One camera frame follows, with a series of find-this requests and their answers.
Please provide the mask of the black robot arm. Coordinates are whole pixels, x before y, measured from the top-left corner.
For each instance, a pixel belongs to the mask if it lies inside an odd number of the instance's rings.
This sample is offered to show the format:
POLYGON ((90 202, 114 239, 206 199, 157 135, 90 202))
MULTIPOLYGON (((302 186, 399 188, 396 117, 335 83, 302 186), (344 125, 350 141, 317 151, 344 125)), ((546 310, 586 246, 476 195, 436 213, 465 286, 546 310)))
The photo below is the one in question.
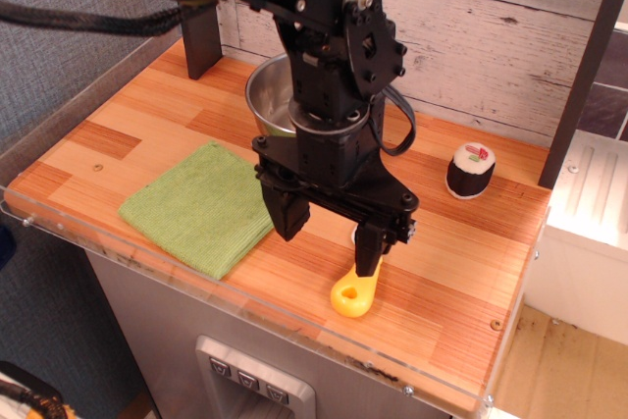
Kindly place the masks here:
MULTIPOLYGON (((218 0, 176 0, 189 7, 218 0)), ((385 103, 403 76, 405 46, 383 0, 239 0, 270 12, 291 72, 292 137, 256 137, 257 177, 276 232, 293 238, 311 205, 354 221, 355 271, 372 276, 380 258, 414 229, 417 197, 384 166, 409 147, 383 142, 385 103)))

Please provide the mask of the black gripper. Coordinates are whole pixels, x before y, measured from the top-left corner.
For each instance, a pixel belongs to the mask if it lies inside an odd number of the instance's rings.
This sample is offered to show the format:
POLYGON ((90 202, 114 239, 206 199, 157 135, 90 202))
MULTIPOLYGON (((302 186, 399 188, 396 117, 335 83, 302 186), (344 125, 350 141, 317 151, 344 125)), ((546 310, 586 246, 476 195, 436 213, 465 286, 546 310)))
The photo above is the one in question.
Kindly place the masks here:
POLYGON ((384 119, 363 117, 329 131, 296 129, 295 137, 258 135, 252 149, 263 201, 276 233, 292 240, 321 206, 358 224, 355 272, 372 277, 391 245, 408 243, 419 200, 384 165, 382 156, 405 152, 413 139, 391 149, 384 119))

